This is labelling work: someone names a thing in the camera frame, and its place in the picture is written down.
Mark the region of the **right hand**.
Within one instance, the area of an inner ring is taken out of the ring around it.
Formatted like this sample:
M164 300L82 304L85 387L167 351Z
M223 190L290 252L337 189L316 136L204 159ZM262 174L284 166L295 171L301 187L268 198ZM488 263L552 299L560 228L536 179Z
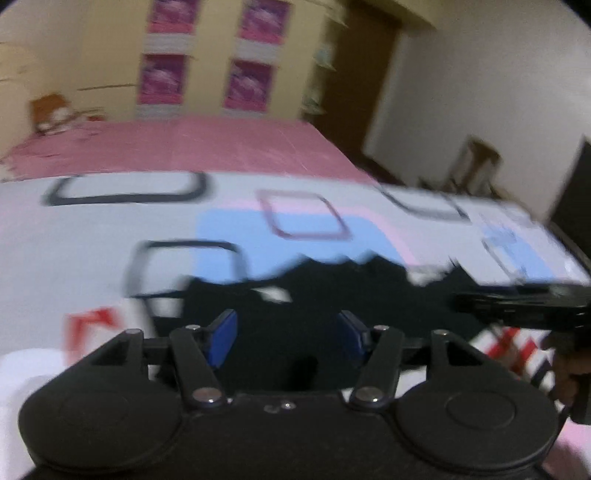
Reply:
M566 337L559 333L549 333L544 337L541 343L543 350L552 350L552 371L554 372L554 387L553 395L562 404L571 407L577 391L578 386L573 378L574 370L570 366L570 361L574 357L567 352L569 341Z

